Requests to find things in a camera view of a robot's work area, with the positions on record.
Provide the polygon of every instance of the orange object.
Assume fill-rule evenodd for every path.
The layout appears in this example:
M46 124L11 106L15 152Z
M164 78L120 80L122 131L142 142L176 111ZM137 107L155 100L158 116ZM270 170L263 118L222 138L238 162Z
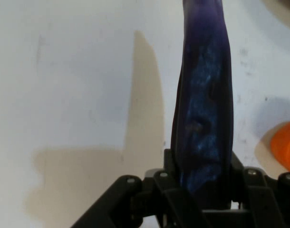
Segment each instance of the orange object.
M290 171L290 122L272 137L271 151L275 158Z

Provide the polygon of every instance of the white surface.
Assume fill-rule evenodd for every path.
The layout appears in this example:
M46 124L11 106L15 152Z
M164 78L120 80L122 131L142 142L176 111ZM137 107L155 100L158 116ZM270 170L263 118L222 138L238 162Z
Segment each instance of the white surface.
M223 5L233 149L277 175L260 140L290 120L290 7ZM0 0L0 227L69 227L117 176L162 165L182 41L180 0Z

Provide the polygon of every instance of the purple object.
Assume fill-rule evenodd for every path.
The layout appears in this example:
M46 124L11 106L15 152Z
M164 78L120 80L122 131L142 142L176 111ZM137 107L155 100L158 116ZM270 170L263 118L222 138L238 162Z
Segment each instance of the purple object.
M202 209L230 204L231 54L221 0L183 0L184 49L171 149L179 180Z

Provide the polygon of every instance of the orange ball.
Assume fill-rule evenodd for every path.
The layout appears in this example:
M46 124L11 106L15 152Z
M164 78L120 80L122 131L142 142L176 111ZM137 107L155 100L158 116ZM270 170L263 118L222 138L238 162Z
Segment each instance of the orange ball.
M290 171L290 122L272 137L271 151L275 158Z

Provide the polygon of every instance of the white wall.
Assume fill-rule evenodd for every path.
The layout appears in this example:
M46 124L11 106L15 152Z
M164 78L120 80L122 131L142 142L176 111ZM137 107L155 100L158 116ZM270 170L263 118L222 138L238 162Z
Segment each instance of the white wall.
M269 130L290 120L275 2L223 1L234 151L273 177ZM69 227L118 176L162 166L182 42L180 0L0 0L0 227Z

